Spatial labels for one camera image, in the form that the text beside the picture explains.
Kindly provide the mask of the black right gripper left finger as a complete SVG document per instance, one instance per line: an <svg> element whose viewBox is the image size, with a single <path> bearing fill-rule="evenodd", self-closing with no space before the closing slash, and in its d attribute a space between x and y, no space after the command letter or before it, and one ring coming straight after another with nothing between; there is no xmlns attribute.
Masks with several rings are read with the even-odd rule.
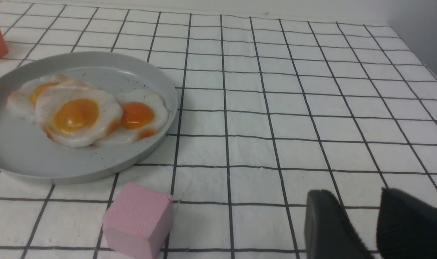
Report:
<svg viewBox="0 0 437 259"><path fill-rule="evenodd" d="M307 194L304 241L308 259L372 259L363 241L328 190Z"/></svg>

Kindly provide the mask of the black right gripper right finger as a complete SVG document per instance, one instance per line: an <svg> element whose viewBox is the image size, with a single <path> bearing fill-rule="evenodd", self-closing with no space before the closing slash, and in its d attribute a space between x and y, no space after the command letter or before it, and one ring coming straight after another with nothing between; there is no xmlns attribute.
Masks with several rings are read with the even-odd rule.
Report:
<svg viewBox="0 0 437 259"><path fill-rule="evenodd" d="M437 259L437 208L397 188L384 188L376 243L383 259Z"/></svg>

